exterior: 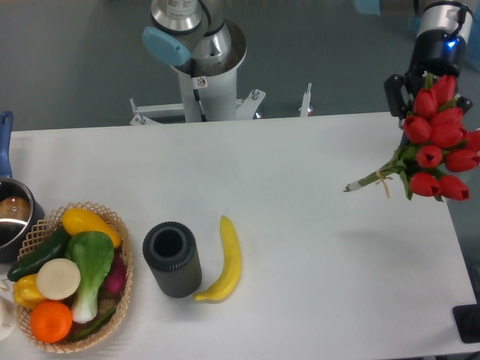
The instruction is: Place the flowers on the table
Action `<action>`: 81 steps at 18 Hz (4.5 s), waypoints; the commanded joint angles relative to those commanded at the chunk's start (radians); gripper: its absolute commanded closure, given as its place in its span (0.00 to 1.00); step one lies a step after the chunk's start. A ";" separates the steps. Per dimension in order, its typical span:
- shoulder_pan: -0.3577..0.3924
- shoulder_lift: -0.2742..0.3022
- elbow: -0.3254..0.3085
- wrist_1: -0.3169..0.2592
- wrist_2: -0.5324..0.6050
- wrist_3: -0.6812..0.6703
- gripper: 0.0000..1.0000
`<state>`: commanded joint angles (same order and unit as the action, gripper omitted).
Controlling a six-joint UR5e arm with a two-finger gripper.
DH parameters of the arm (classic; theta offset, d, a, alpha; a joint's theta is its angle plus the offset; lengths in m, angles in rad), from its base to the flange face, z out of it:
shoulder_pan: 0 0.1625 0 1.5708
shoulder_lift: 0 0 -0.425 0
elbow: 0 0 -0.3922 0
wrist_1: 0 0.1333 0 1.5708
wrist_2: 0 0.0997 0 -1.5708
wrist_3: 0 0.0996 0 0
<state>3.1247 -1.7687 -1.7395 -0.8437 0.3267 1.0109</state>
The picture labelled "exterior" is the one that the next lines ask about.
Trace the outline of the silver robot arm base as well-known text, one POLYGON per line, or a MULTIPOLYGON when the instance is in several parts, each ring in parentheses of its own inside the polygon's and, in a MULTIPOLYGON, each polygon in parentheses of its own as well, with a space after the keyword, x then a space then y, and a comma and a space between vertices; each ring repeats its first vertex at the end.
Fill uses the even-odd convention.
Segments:
POLYGON ((153 1, 142 42, 156 59, 190 77, 235 70, 245 59, 247 44, 224 8, 224 1, 153 1))

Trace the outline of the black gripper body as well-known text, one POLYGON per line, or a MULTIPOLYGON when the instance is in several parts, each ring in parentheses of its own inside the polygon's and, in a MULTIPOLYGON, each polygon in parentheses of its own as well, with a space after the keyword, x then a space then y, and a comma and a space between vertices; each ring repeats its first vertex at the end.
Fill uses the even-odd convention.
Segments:
POLYGON ((466 41, 447 31, 426 31, 415 40, 405 73, 406 90, 414 98, 424 85, 426 74, 458 77, 466 55, 466 41))

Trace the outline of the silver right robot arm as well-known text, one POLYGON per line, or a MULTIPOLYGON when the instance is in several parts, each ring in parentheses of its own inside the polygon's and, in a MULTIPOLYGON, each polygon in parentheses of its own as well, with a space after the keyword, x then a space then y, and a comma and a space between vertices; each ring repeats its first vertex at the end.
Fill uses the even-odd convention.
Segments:
POLYGON ((477 8, 476 1, 409 1, 408 4, 420 17, 420 25, 404 75, 409 95, 402 106, 404 115, 413 109, 413 99, 428 73, 436 78, 459 77, 477 8))

